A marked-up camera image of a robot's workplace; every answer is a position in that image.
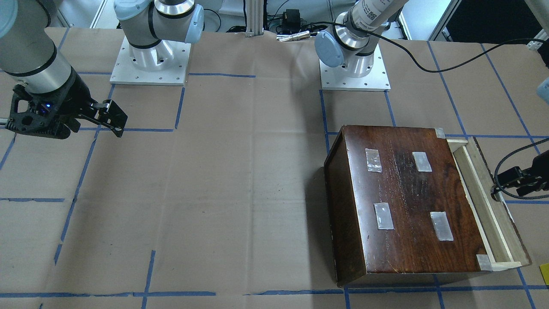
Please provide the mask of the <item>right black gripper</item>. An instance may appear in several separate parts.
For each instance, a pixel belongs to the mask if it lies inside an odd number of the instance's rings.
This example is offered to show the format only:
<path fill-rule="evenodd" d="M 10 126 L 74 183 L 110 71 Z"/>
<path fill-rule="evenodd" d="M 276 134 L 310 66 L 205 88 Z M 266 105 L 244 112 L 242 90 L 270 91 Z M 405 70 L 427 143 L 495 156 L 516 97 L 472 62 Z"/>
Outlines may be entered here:
<path fill-rule="evenodd" d="M 59 89 L 35 94 L 22 83 L 12 89 L 10 115 L 6 129 L 18 134 L 66 139 L 71 132 L 80 129 L 78 119 L 110 129 L 121 138 L 125 129 L 127 114 L 114 100 L 93 103 L 88 86 L 75 69 Z"/>

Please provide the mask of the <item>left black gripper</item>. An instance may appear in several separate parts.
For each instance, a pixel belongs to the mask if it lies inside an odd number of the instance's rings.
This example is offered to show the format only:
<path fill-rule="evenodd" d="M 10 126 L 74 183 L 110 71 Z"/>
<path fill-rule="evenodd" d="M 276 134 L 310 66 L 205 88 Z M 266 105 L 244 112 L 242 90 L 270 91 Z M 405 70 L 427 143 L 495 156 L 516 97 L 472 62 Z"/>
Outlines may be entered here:
<path fill-rule="evenodd" d="M 518 198 L 535 199 L 536 197 L 524 197 L 534 191 L 547 191 L 549 183 L 549 151 L 545 151 L 533 159 L 531 174 L 529 169 L 521 170 L 512 167 L 495 176 L 495 184 L 492 186 L 492 199 L 498 201 L 496 194 L 505 188 L 516 188 Z"/>

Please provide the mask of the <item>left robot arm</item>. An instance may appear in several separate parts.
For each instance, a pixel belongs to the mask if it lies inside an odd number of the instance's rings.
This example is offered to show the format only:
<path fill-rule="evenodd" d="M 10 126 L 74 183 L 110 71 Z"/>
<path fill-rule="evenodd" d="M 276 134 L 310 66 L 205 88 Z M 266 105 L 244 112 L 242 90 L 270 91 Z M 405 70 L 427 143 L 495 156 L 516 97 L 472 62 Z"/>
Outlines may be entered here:
<path fill-rule="evenodd" d="M 358 0 L 346 12 L 331 22 L 331 29 L 320 31 L 314 39 L 314 46 L 323 64 L 338 68 L 358 60 L 369 73 L 373 53 L 383 37 L 382 25 L 406 4 L 404 0 Z M 496 166 L 491 196 L 499 193 L 522 200 L 534 200 L 534 192 L 548 190 L 548 152 L 533 159 L 532 165 L 523 170 L 512 167 L 501 172 L 501 166 L 510 155 L 506 155 Z"/>

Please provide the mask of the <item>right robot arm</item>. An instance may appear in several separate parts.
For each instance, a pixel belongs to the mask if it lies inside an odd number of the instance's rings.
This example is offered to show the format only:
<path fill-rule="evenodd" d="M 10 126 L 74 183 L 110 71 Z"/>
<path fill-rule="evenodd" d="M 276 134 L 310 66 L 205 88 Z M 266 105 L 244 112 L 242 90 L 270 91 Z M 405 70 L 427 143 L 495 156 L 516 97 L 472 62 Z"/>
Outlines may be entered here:
<path fill-rule="evenodd" d="M 175 57 L 170 41 L 197 43 L 204 9 L 193 0 L 116 0 L 116 17 L 136 67 L 151 72 Z M 66 139 L 80 119 L 121 137 L 127 115 L 113 100 L 94 100 L 88 86 L 45 33 L 52 0 L 1 2 L 1 69 L 16 81 L 6 129 L 28 136 Z"/>

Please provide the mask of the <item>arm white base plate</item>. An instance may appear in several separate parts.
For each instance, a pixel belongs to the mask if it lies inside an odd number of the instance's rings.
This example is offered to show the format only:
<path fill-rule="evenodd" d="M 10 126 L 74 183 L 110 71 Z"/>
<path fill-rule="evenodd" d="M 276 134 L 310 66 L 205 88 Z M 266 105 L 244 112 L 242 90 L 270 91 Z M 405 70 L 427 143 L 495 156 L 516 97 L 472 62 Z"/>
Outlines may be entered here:
<path fill-rule="evenodd" d="M 321 60 L 320 73 L 323 90 L 331 91 L 389 91 L 391 89 L 380 47 L 364 59 L 350 60 L 337 68 Z"/>
<path fill-rule="evenodd" d="M 148 49 L 124 38 L 110 82 L 120 85 L 184 86 L 192 44 L 162 40 Z"/>

